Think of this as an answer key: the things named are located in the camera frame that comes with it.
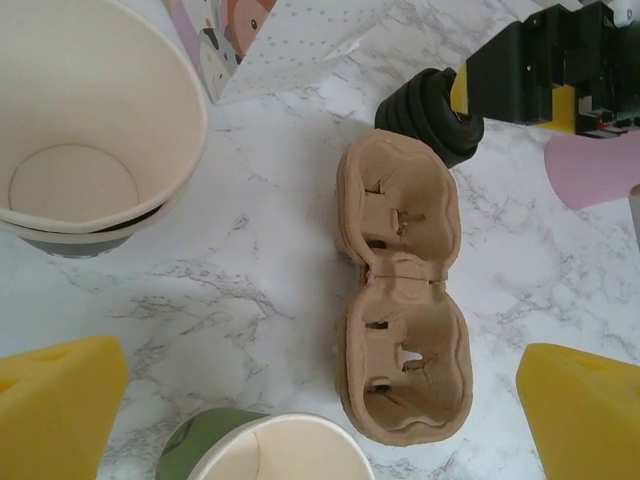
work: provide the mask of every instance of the white paper with dots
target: white paper with dots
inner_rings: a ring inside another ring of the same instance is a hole
[[[174,0],[170,13],[212,100],[230,102],[317,81],[394,3]]]

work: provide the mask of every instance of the yellow foam wedge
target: yellow foam wedge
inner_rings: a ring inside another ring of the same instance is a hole
[[[640,478],[640,368],[530,345],[518,393],[548,480]]]
[[[465,63],[453,81],[451,87],[451,110],[454,112],[469,114],[469,91],[467,89],[467,64]]]
[[[126,384],[113,337],[0,359],[0,479],[95,479]]]

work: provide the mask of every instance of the marble countertop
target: marble countertop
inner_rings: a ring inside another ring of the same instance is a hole
[[[178,41],[160,0],[126,3]],[[640,254],[627,202],[576,213],[556,198],[542,131],[488,122],[476,157],[453,170],[463,241],[448,291],[469,325],[475,384],[464,427],[386,448],[355,433],[334,390],[334,322],[357,280],[333,245],[341,153],[405,80],[459,65],[534,10],[400,1],[320,83],[211,106],[186,197],[109,255],[57,259],[0,234],[0,356],[97,334],[127,353],[100,480],[152,479],[170,432],[216,406],[329,417],[380,480],[543,478],[515,389],[523,349],[552,342],[640,363]]]

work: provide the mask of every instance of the white paper cup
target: white paper cup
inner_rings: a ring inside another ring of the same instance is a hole
[[[176,430],[156,480],[373,480],[358,444],[315,415],[202,412]]]
[[[127,222],[191,177],[199,79],[112,0],[0,2],[0,220],[63,233]]]

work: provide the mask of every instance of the pink paper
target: pink paper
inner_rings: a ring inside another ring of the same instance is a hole
[[[574,210],[628,197],[640,184],[640,132],[606,140],[555,137],[545,164],[556,194]]]
[[[200,38],[198,38],[198,33],[193,28],[182,2],[178,3],[171,12],[171,20],[178,30],[178,35],[184,44],[189,59],[198,70],[200,66]]]

